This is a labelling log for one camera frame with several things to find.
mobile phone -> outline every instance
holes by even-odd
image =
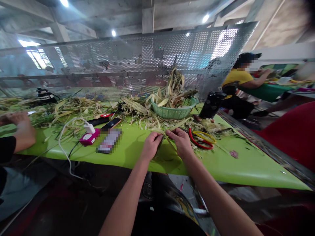
[[[121,129],[109,128],[105,132],[107,133],[107,136],[98,146],[96,152],[108,154],[112,152],[113,148],[115,147],[116,143],[118,142],[118,139],[122,134],[122,131]]]
[[[104,125],[101,130],[107,130],[110,128],[114,128],[116,125],[118,125],[121,122],[121,119],[114,118],[110,122],[108,122],[106,125]]]
[[[97,126],[106,122],[109,122],[109,117],[100,117],[98,119],[88,121],[88,123],[92,124],[93,126]]]

lime green tablecloth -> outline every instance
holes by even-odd
[[[215,116],[215,121],[230,127],[218,115]],[[84,147],[79,144],[71,154],[71,160],[133,168],[150,131],[145,130],[145,128],[141,130],[136,124],[129,125],[127,123],[117,128],[121,128],[123,132],[113,153],[96,153],[96,148],[103,139],[103,137],[100,137],[91,146]],[[15,127],[13,125],[4,126],[0,129],[0,137],[9,136],[14,131]],[[40,155],[47,148],[55,146],[57,141],[54,136],[47,143],[43,143],[44,139],[50,136],[52,131],[49,128],[38,129],[37,143],[31,148],[22,151],[21,154]],[[73,139],[62,143],[67,153],[74,147],[76,141]],[[210,150],[200,151],[203,164],[218,181],[240,185],[310,190],[307,185],[285,170],[264,152],[249,145],[243,139],[224,137],[222,140],[218,140],[218,145],[222,149],[215,146],[214,152]],[[238,152],[238,159],[229,154],[232,150]],[[54,159],[66,159],[59,146],[55,146],[42,156]],[[182,160],[166,140],[163,141],[160,147],[157,159],[150,163],[149,171],[187,175]]]
[[[245,93],[248,93],[250,95],[253,95],[257,98],[260,98],[268,102],[274,102],[278,96],[280,96],[281,94],[288,90],[292,90],[292,88],[290,87],[270,84],[263,84],[256,89],[249,89],[243,87],[240,87],[239,89],[244,91]]]

black sleeve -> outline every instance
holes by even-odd
[[[9,162],[15,150],[16,138],[13,136],[0,138],[0,163]]]

green plastic basket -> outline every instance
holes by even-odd
[[[161,118],[164,119],[176,119],[181,120],[189,115],[191,110],[196,106],[198,100],[195,98],[186,99],[184,102],[184,108],[166,108],[166,107],[158,107],[158,105],[151,98],[152,106],[154,112]]]

perforated metal screen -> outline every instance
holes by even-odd
[[[256,22],[218,28],[128,35],[0,50],[0,86],[10,95],[45,87],[57,95],[119,100],[150,94],[167,83],[172,66],[199,98],[228,75]]]

